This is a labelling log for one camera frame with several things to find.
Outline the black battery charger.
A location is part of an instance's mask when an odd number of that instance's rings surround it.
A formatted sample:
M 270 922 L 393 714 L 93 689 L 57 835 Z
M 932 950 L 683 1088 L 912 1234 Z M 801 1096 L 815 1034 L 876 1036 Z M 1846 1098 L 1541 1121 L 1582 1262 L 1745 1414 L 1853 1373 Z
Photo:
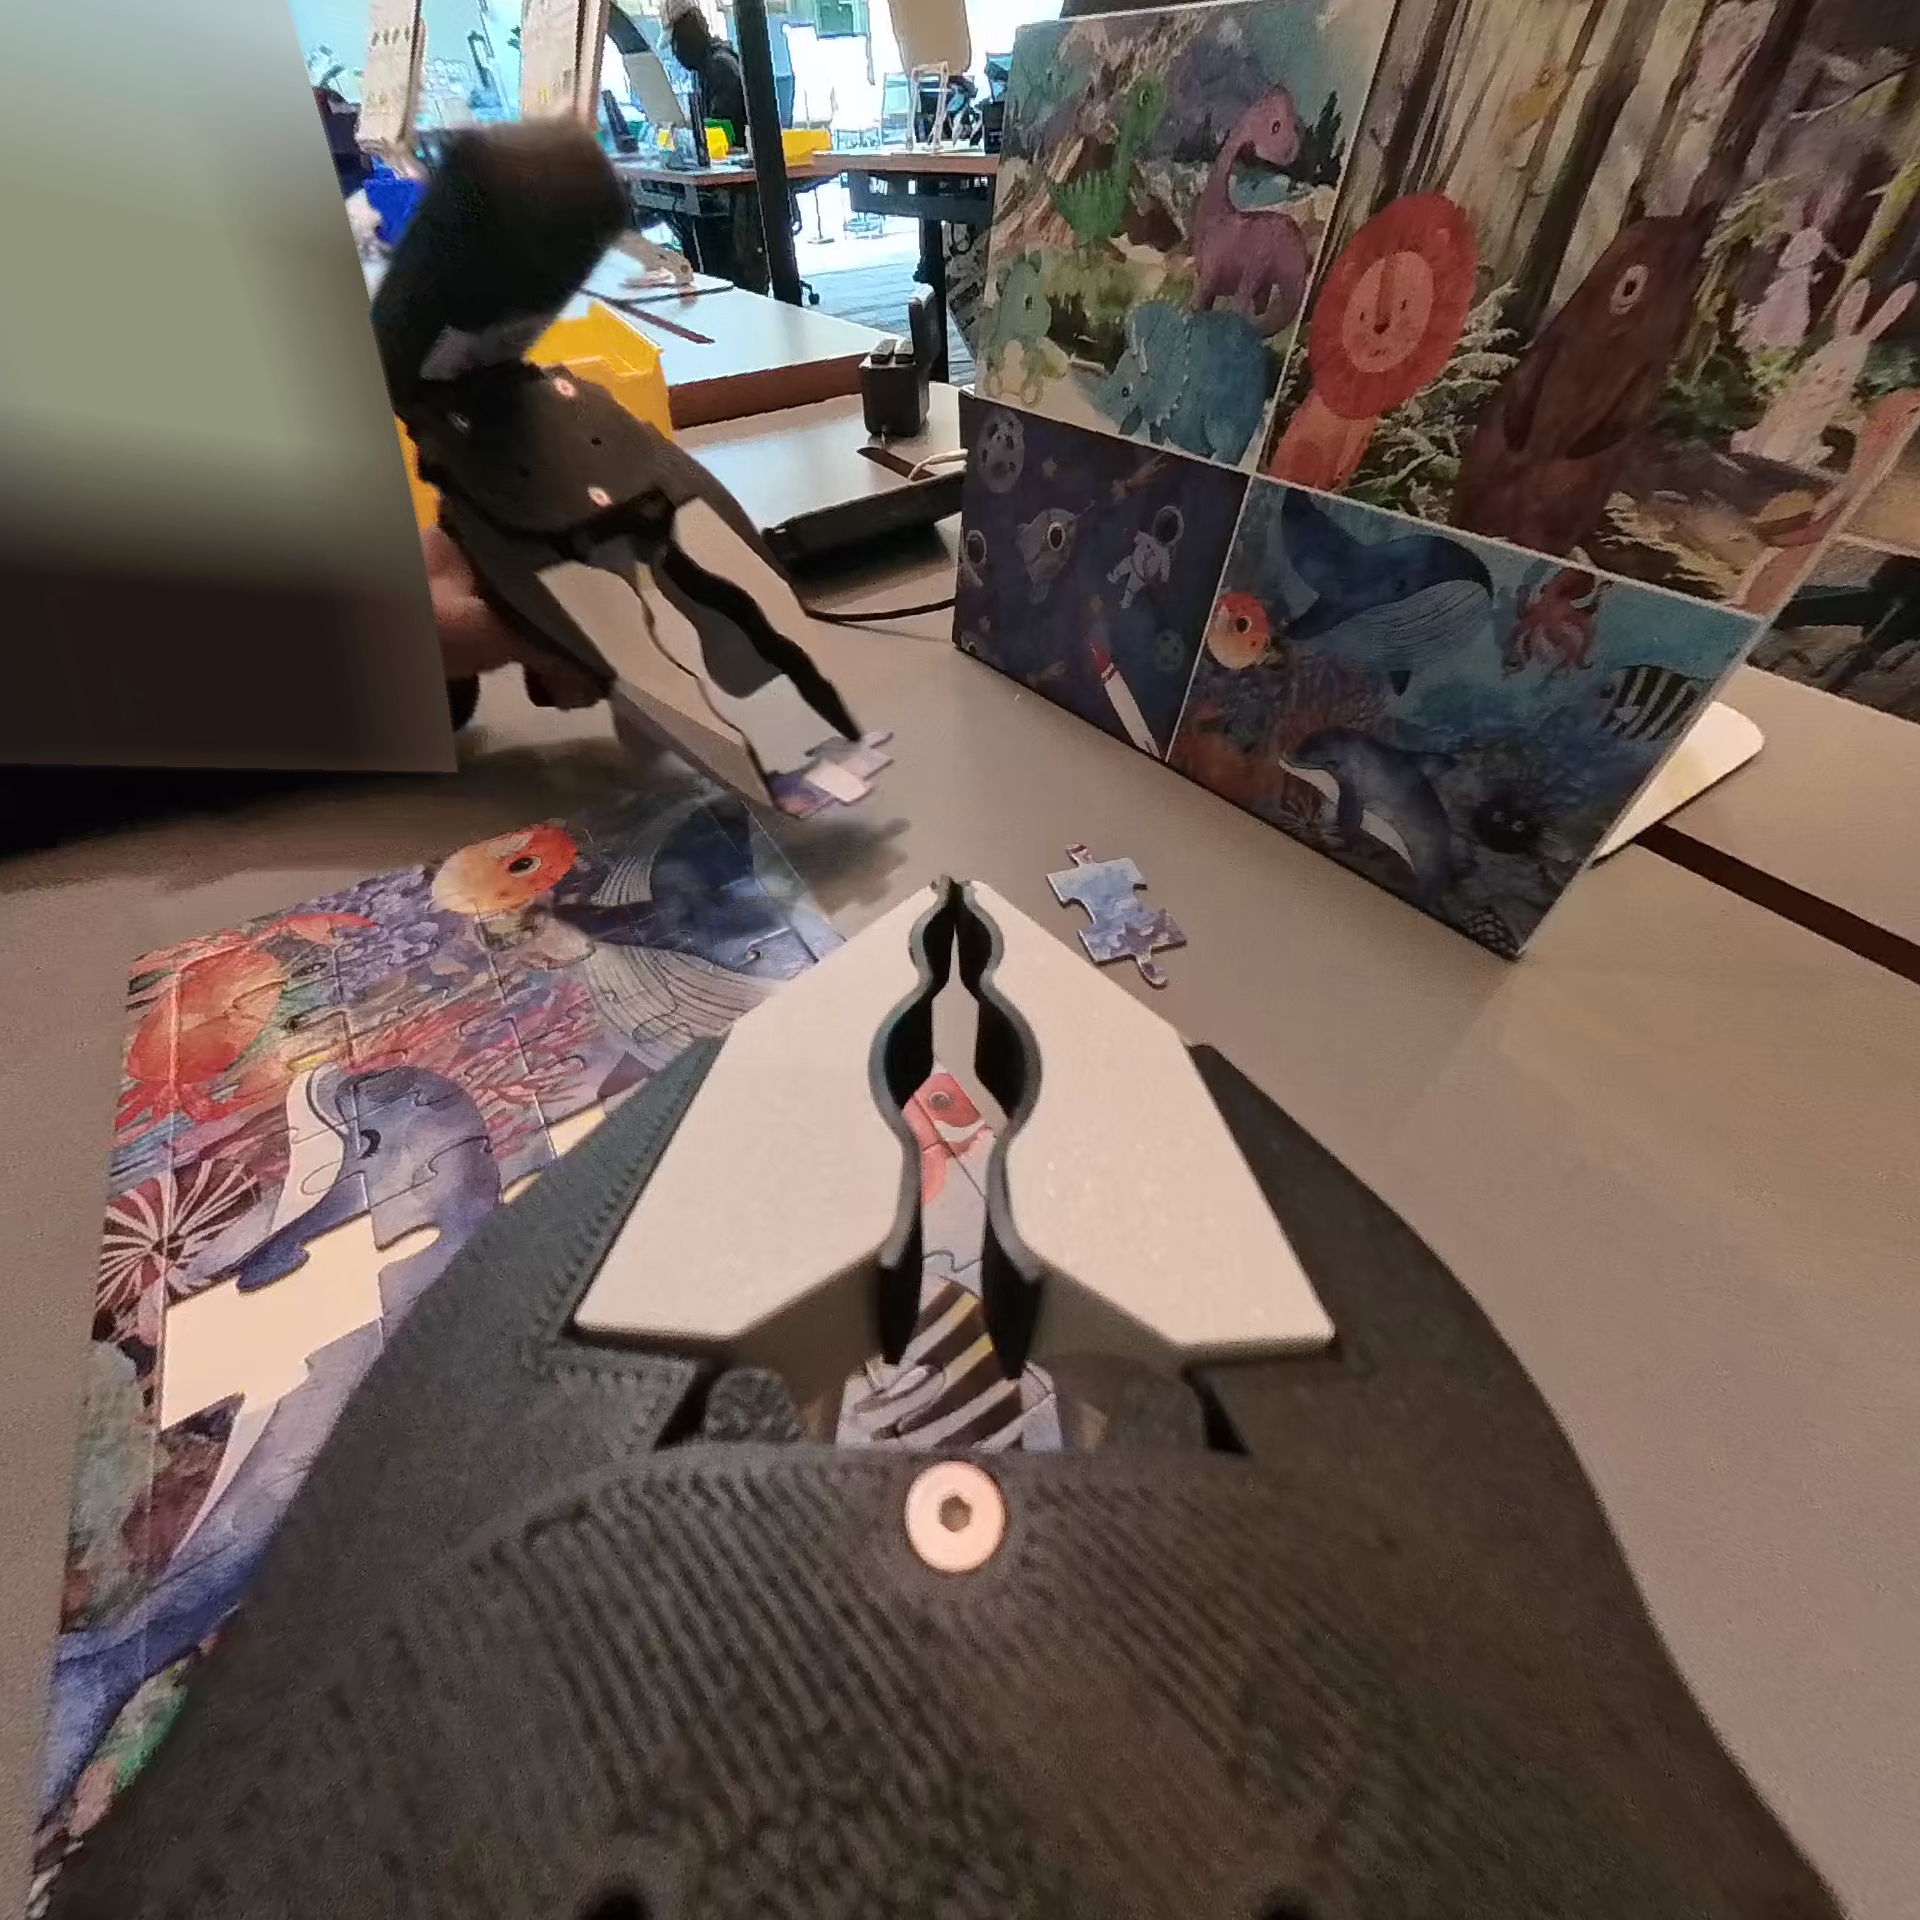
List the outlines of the black battery charger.
M 896 445 L 924 436 L 929 374 L 912 337 L 879 337 L 857 372 L 862 421 L 872 443 Z

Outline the wooden edged side table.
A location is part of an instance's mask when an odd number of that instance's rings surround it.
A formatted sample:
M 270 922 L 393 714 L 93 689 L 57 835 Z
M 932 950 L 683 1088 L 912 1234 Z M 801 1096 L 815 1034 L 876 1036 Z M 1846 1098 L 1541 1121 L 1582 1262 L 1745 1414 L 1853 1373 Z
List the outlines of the wooden edged side table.
M 660 350 L 671 426 L 706 426 L 859 394 L 876 328 L 693 275 L 646 272 L 627 252 L 597 262 L 584 293 Z

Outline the illustrated puzzle box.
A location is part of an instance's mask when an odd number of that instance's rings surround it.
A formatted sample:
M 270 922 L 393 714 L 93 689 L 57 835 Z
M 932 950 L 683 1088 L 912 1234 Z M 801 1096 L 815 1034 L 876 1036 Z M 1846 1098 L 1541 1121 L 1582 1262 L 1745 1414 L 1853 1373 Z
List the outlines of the illustrated puzzle box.
M 1914 434 L 1918 8 L 1060 4 L 953 645 L 1515 958 Z

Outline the white monitor stand base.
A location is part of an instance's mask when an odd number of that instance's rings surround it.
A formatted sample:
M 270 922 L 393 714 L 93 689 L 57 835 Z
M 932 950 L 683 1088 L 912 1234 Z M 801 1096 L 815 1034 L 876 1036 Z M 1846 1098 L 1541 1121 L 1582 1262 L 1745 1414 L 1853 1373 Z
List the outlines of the white monitor stand base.
M 1762 754 L 1762 730 L 1740 710 L 1713 702 L 1678 740 L 1618 822 L 1601 837 L 1594 865 L 1616 857 L 1647 828 L 1701 798 Z

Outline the yellow object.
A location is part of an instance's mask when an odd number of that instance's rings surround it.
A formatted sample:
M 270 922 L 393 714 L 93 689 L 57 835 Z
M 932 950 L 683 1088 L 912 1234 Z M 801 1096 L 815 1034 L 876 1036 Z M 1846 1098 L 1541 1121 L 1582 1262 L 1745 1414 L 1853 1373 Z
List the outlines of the yellow object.
M 660 352 L 602 303 L 575 320 L 438 325 L 395 394 L 416 528 L 466 510 L 565 538 L 668 493 Z

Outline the assembled sea jigsaw puzzle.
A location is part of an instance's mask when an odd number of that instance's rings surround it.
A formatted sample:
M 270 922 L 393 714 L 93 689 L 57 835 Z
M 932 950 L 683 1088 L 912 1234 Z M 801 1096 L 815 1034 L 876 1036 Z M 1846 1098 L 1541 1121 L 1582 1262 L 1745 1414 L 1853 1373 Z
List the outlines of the assembled sea jigsaw puzzle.
M 486 1219 L 838 945 L 706 785 L 145 953 L 31 1906 L 149 1761 L 339 1408 Z

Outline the person's left hand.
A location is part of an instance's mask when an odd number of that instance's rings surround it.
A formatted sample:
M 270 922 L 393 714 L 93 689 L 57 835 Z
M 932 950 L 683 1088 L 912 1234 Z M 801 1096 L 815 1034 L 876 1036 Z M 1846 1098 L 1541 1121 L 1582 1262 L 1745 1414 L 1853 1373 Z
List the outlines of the person's left hand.
M 527 699 L 542 710 L 589 710 L 606 699 L 606 681 L 575 660 L 542 651 L 492 609 L 462 549 L 439 528 L 419 530 L 419 549 L 455 730 L 474 720 L 482 680 L 504 670 L 520 675 Z

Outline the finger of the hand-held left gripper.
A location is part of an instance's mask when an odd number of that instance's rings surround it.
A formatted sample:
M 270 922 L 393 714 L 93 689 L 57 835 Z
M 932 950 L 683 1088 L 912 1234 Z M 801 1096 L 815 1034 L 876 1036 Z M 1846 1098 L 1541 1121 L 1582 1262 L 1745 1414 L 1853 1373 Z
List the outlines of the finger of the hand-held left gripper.
M 768 720 L 768 689 L 780 680 L 762 634 L 726 612 L 663 595 L 646 566 L 624 576 L 554 563 L 539 566 L 536 584 L 580 660 L 609 677 L 624 745 L 646 740 L 751 805 L 776 802 L 748 730 Z
M 812 615 L 755 533 L 706 500 L 668 513 L 660 589 L 700 637 L 700 680 L 748 745 L 859 742 L 846 699 L 812 657 Z

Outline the black handheld device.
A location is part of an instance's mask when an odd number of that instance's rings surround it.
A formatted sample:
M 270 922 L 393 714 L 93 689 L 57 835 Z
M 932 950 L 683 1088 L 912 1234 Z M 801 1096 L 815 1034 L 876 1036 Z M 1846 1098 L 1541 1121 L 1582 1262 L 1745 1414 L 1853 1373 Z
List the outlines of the black handheld device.
M 962 513 L 964 469 L 924 478 L 881 474 L 879 490 L 842 501 L 787 513 L 762 530 L 768 549 L 793 569 L 818 569 L 891 554 Z

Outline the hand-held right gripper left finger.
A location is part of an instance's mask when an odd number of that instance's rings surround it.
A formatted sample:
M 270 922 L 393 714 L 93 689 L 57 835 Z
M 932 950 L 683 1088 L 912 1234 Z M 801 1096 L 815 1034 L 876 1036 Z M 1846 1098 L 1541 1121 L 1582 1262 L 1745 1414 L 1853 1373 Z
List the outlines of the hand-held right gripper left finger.
M 801 1408 L 896 1354 L 919 1312 L 922 1159 L 962 886 L 941 876 L 733 1021 L 575 1328 L 763 1368 Z

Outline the striped white purple puzzle piece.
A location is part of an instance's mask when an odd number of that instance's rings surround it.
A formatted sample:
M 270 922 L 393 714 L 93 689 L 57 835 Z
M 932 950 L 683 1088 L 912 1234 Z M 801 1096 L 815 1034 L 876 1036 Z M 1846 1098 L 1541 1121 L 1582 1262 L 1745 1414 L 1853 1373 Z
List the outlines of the striped white purple puzzle piece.
M 876 776 L 894 764 L 891 732 L 868 732 L 859 742 L 832 740 L 792 775 L 768 775 L 768 802 L 788 818 L 812 818 L 868 798 Z

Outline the blue white puzzle piece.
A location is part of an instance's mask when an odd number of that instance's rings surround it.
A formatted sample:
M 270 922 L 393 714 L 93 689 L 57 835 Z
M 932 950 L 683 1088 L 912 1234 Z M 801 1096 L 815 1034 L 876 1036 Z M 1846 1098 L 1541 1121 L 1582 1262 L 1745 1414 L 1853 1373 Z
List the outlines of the blue white puzzle piece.
M 1092 964 L 1132 964 L 1150 991 L 1167 991 L 1162 953 L 1187 947 L 1183 927 L 1144 900 L 1147 878 L 1128 857 L 1094 858 L 1087 845 L 1069 845 L 1065 852 L 1069 866 L 1050 871 L 1045 881 L 1060 906 L 1087 915 L 1075 940 Z

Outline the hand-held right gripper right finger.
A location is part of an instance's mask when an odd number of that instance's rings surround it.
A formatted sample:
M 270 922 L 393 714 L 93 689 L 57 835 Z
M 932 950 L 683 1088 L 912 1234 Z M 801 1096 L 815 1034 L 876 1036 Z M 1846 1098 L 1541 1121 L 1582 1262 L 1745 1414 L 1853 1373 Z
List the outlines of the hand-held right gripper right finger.
M 1183 1036 L 989 885 L 959 890 L 973 1073 L 1002 1112 L 982 1307 L 1012 1375 L 1329 1354 L 1334 1322 Z

